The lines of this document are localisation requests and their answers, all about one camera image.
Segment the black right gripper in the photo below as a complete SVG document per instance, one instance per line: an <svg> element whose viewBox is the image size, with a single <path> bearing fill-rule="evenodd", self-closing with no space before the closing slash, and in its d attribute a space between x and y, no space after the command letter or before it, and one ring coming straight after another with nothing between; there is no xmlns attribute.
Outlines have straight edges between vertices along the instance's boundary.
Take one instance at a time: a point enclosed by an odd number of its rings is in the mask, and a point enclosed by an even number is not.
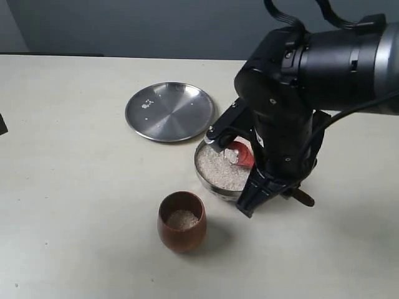
<svg viewBox="0 0 399 299"><path fill-rule="evenodd" d="M205 143L217 153L237 137L249 141L254 166L236 202L246 217L276 196L288 196L317 164L325 128L331 115L299 102L285 107L274 99L255 109L238 98L205 134Z"/></svg>

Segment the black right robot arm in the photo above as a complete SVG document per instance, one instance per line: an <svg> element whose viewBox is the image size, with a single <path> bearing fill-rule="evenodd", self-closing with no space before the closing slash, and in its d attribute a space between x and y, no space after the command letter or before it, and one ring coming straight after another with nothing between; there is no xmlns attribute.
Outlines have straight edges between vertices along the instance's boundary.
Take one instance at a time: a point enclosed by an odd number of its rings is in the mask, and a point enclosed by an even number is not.
<svg viewBox="0 0 399 299"><path fill-rule="evenodd" d="M236 202L244 215L300 190L317 164L325 130L352 113L398 114L398 24L364 17L351 29L268 33L234 79L238 98L208 130L214 150L251 143L254 166Z"/></svg>

